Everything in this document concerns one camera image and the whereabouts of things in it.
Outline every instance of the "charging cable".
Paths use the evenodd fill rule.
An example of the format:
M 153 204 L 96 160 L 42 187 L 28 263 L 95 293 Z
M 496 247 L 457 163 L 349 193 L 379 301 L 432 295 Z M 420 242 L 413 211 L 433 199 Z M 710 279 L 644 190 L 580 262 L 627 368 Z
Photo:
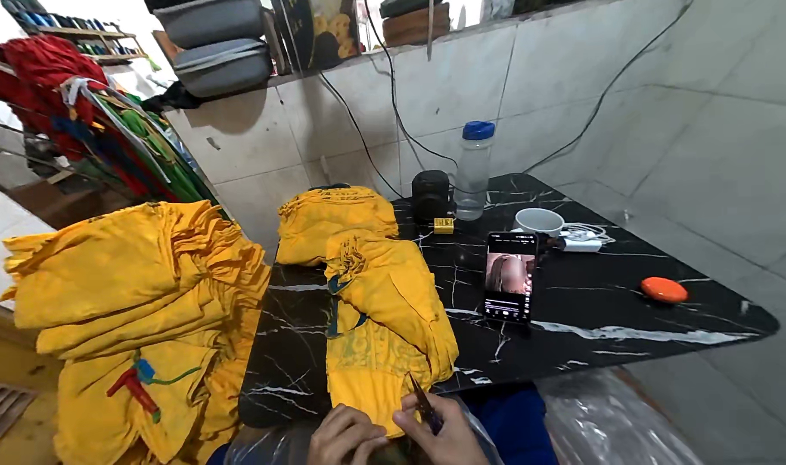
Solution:
M 587 223 L 565 223 L 560 238 L 574 242 L 599 241 L 603 245 L 616 241 L 605 232 L 604 227 Z

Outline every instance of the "gray storage box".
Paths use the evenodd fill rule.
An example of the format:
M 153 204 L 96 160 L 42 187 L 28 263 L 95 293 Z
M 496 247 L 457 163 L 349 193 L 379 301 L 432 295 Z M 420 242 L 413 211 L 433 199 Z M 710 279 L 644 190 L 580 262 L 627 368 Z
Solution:
M 174 73 L 195 97 L 214 97 L 251 88 L 270 76 L 270 51 L 260 40 L 237 39 L 184 50 Z
M 195 0 L 154 14 L 169 40 L 184 49 L 264 35 L 258 0 Z

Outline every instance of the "red fabric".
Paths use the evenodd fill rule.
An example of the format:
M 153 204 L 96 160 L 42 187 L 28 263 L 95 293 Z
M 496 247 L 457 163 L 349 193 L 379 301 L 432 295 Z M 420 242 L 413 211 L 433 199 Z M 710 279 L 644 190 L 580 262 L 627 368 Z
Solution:
M 41 115 L 67 118 L 68 108 L 57 90 L 59 85 L 76 75 L 105 83 L 103 70 L 80 54 L 71 42 L 53 36 L 26 37 L 0 44 L 0 61 L 16 72 L 16 76 L 11 76 L 0 71 L 0 99 L 32 110 L 12 107 L 23 125 L 47 134 L 70 160 L 82 159 L 77 152 L 85 152 L 85 147 L 72 136 L 55 131 L 50 119 Z M 91 124 L 95 111 L 92 104 L 77 99 L 75 107 L 78 117 Z

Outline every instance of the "hand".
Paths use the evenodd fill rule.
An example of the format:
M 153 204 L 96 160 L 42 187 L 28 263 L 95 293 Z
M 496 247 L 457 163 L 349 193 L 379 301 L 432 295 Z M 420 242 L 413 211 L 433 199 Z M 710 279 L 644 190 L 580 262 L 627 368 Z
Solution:
M 427 425 L 413 417 L 418 400 L 415 394 L 401 399 L 401 410 L 393 413 L 393 421 L 428 454 L 433 465 L 489 465 L 467 423 L 458 402 L 427 393 L 430 405 L 438 412 L 444 425 L 433 436 Z
M 351 465 L 365 465 L 370 453 L 387 444 L 387 430 L 373 425 L 366 413 L 338 404 L 330 410 L 309 441 L 307 465 L 342 465 L 352 449 Z

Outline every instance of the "black marble table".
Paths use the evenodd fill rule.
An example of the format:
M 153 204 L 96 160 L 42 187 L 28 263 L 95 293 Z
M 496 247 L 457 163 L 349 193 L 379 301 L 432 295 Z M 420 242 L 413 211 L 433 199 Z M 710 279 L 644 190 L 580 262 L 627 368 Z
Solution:
M 459 346 L 454 375 L 434 392 L 748 343 L 779 329 L 764 309 L 531 176 L 492 178 L 488 189 L 481 219 L 456 221 L 452 235 L 417 225 L 408 198 L 393 203 L 399 236 L 419 244 Z M 484 262 L 487 234 L 510 230 L 516 212 L 528 207 L 602 225 L 616 241 L 598 253 L 546 254 L 529 327 L 485 320 L 484 273 L 466 267 L 469 260 L 460 263 L 459 251 Z M 681 282 L 688 301 L 670 306 L 644 298 L 639 283 L 649 276 Z M 275 265 L 239 400 L 245 424 L 264 428 L 331 408 L 324 336 L 331 308 L 323 267 Z

